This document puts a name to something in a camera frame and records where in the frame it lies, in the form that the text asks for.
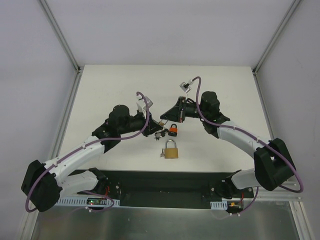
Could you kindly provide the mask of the large brass padlock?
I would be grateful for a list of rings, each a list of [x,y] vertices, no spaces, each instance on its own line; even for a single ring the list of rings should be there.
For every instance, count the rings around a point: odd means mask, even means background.
[[[179,151],[177,148],[177,143],[173,139],[169,139],[165,142],[164,158],[165,159],[178,159],[179,158]]]

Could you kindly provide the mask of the small brass padlock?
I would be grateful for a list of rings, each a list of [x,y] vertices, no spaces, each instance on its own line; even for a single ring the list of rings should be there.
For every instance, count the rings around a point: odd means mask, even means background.
[[[159,124],[160,126],[162,126],[162,127],[166,125],[166,123],[164,122],[163,119],[161,119],[161,120],[158,122],[158,124]]]

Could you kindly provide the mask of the panda keychain charm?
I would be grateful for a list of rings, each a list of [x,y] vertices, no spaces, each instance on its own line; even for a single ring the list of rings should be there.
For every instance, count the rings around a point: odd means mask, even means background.
[[[156,133],[154,134],[154,139],[155,139],[156,141],[159,141],[159,140],[161,139],[161,137],[162,137],[162,133],[161,133],[161,132],[156,132]]]

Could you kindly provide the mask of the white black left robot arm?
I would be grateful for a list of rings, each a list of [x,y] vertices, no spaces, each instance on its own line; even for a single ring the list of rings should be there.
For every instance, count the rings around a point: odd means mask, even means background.
[[[78,192],[90,190],[96,195],[102,194],[106,188],[106,178],[98,169],[91,168],[77,175],[71,173],[111,150],[124,140],[122,135],[132,133],[134,137],[148,137],[162,128],[151,113],[138,110],[132,116],[127,106],[115,106],[105,122],[79,146],[44,163],[34,160],[28,165],[21,185],[22,192],[27,196],[26,211],[32,212],[29,208],[32,203],[35,210],[45,212],[59,199]]]

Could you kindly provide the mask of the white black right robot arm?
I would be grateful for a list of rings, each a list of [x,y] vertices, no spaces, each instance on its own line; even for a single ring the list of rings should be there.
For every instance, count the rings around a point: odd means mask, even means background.
[[[175,123],[183,123],[186,118],[200,119],[208,134],[231,143],[253,158],[253,168],[238,170],[225,179],[220,190],[228,196],[237,197],[249,187],[273,191],[294,176],[296,168],[284,141],[279,138],[263,141],[252,133],[238,130],[234,122],[221,113],[215,92],[204,92],[200,104],[180,96],[176,104],[160,116],[161,120]]]

